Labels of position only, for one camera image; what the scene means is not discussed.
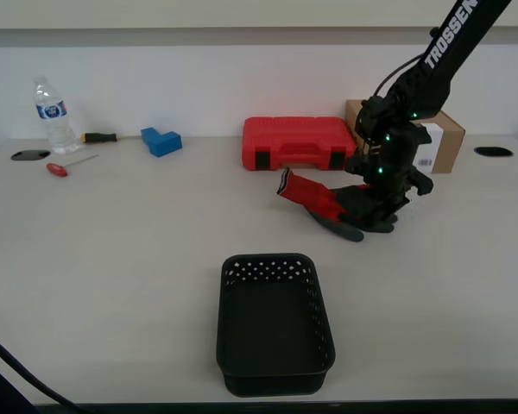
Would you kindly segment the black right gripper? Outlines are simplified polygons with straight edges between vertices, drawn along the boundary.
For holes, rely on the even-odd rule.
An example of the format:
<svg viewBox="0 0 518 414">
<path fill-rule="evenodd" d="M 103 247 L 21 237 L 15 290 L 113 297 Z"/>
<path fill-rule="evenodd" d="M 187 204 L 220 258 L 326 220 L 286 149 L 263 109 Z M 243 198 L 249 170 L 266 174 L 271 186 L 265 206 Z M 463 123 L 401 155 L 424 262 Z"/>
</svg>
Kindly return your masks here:
<svg viewBox="0 0 518 414">
<path fill-rule="evenodd" d="M 394 163 L 357 150 L 345 162 L 344 170 L 363 178 L 363 185 L 344 191 L 344 206 L 349 212 L 362 216 L 363 229 L 369 232 L 395 228 L 396 212 L 409 203 L 406 195 L 412 187 L 418 196 L 433 190 L 433 181 L 411 161 Z"/>
</svg>

